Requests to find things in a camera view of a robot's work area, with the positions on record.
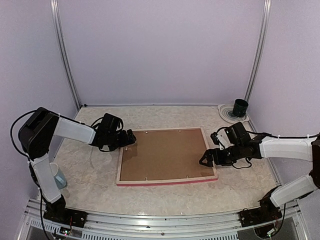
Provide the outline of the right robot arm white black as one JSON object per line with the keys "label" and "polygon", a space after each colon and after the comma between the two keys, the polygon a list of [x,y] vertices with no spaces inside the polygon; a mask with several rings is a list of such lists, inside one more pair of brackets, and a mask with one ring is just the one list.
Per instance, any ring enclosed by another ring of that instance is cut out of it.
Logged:
{"label": "right robot arm white black", "polygon": [[223,127],[231,146],[225,147],[218,133],[211,134],[214,149],[207,149],[199,164],[206,167],[233,166],[237,160],[280,158],[297,159],[312,163],[309,174],[299,177],[283,186],[268,192],[259,202],[256,218],[266,222],[275,212],[275,208],[319,190],[320,188],[320,136],[275,136],[266,132],[254,133],[245,129],[241,122]]}

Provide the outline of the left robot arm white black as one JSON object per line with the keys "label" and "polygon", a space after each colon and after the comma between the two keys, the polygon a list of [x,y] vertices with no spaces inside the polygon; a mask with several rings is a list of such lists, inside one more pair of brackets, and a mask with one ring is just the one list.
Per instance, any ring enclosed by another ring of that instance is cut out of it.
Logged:
{"label": "left robot arm white black", "polygon": [[52,175],[49,150],[56,136],[78,141],[103,151],[113,152],[118,148],[133,145],[136,137],[131,129],[124,129],[121,118],[106,113],[91,125],[70,119],[44,107],[28,113],[29,119],[18,131],[18,139],[30,161],[42,197],[50,204],[62,198]]}

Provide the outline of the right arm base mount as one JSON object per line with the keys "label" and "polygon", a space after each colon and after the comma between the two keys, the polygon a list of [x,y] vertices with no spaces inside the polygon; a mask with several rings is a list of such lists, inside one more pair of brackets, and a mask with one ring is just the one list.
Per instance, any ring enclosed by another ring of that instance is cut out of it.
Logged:
{"label": "right arm base mount", "polygon": [[247,209],[244,208],[239,212],[240,223],[242,227],[249,227],[275,221],[283,217],[280,207],[275,206],[271,201],[271,195],[276,187],[268,191],[261,200],[259,207]]}

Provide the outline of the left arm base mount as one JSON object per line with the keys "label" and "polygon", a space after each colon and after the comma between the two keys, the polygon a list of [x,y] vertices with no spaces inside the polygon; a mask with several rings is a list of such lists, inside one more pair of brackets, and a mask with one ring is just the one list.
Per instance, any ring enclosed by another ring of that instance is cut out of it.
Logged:
{"label": "left arm base mount", "polygon": [[51,203],[44,199],[45,212],[43,217],[55,223],[68,225],[70,227],[84,228],[88,213],[82,210],[76,210],[66,207],[66,201],[63,195]]}

